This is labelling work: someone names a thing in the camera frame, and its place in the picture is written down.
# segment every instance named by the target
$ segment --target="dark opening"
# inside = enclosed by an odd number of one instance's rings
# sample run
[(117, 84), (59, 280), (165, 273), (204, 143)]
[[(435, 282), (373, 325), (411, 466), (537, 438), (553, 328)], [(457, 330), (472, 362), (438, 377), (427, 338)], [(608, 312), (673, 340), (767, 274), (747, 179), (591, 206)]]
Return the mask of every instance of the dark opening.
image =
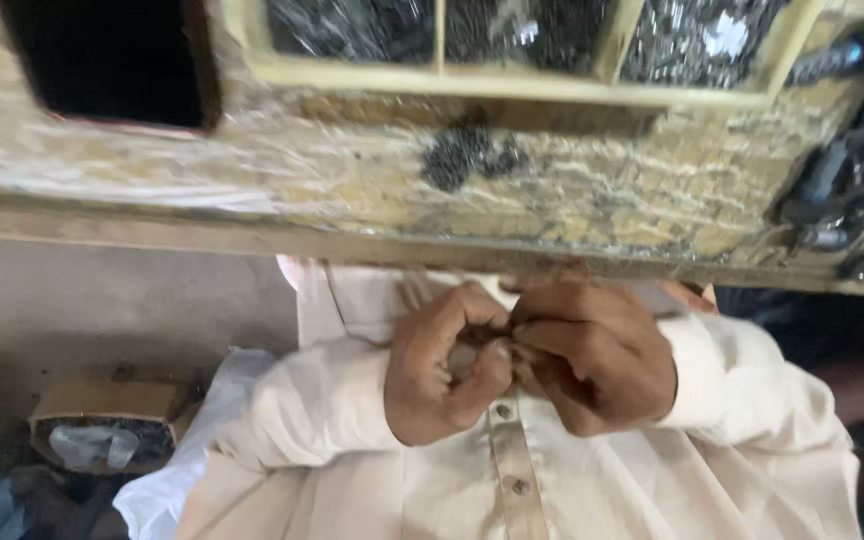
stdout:
[[(210, 115), (191, 39), (199, 25), (188, 25), (185, 6), (184, 0), (0, 0), (32, 90), (50, 111), (202, 128)], [(205, 62), (211, 68), (211, 59)]]

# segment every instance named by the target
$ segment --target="floor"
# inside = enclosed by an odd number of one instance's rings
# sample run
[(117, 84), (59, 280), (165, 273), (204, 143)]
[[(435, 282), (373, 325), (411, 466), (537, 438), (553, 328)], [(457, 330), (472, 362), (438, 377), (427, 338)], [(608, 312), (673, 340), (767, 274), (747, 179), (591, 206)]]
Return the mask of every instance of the floor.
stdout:
[(208, 372), (231, 345), (296, 347), (273, 257), (0, 240), (0, 467), (55, 381), (123, 363)]

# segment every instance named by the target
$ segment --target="dusty wooden surface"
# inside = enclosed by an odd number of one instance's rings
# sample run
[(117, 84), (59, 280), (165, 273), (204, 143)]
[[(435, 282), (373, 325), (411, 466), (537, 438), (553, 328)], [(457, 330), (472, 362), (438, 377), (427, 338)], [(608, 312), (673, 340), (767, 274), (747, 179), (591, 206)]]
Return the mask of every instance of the dusty wooden surface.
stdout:
[[(861, 17), (864, 0), (829, 5), (806, 49)], [(609, 274), (694, 270), (720, 283), (831, 287), (828, 265), (768, 247), (774, 234), (764, 216), (804, 153), (851, 114), (860, 80), (786, 91), (755, 112), (338, 95), (257, 82), (220, 27), (214, 39), (222, 127), (209, 139), (177, 141), (49, 118), (28, 94), (0, 25), (0, 212), (21, 196), (14, 207), (27, 217), (18, 221), (34, 231), (48, 226), (33, 226), (29, 215), (59, 227), (55, 201), (74, 207), (76, 223), (90, 213), (119, 225), (153, 216), (188, 228), (182, 249), (197, 249), (198, 216), (202, 227), (270, 235), (276, 240), (258, 250), (269, 253), (504, 269), (546, 254)], [(422, 154), (438, 128), (473, 107), (514, 132), (530, 163), (443, 193), (421, 179)], [(143, 243), (138, 229), (123, 232), (123, 243)], [(93, 241), (114, 243), (104, 234)], [(52, 240), (89, 242), (89, 228)], [(201, 242), (198, 249), (222, 249)]]

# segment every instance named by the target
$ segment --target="white cloth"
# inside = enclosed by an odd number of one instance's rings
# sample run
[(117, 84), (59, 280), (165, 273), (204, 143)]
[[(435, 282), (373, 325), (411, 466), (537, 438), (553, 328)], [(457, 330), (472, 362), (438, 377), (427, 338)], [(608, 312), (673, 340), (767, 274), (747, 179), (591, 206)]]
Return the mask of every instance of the white cloth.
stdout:
[(233, 348), (212, 377), (195, 420), (158, 471), (122, 486), (112, 506), (122, 514), (131, 540), (172, 540), (192, 486), (206, 472), (215, 430), (242, 414), (256, 383), (277, 361), (265, 350)]
[[(494, 276), (290, 270), (302, 350), (220, 428), (177, 538), (860, 537), (858, 460), (833, 396), (754, 325), (660, 323), (678, 396), (653, 427), (577, 438), (551, 403), (514, 390), (472, 429), (403, 448), (385, 422), (388, 350), (377, 345), (392, 320), (470, 277), (507, 306), (515, 296)], [(639, 288), (654, 309), (671, 305)]]

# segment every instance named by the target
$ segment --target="white plastic bag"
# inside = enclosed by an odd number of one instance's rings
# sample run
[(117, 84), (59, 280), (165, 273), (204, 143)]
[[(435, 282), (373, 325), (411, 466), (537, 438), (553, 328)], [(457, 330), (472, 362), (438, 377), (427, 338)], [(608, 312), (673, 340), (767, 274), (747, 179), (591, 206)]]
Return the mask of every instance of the white plastic bag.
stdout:
[(242, 414), (259, 379), (276, 362), (265, 350), (233, 349), (212, 379), (205, 401), (165, 467), (122, 486), (112, 501), (131, 540), (171, 540), (192, 486), (206, 472), (215, 429)]
[(88, 467), (96, 460), (122, 469), (138, 450), (138, 437), (121, 427), (59, 425), (49, 433), (49, 446), (69, 469)]

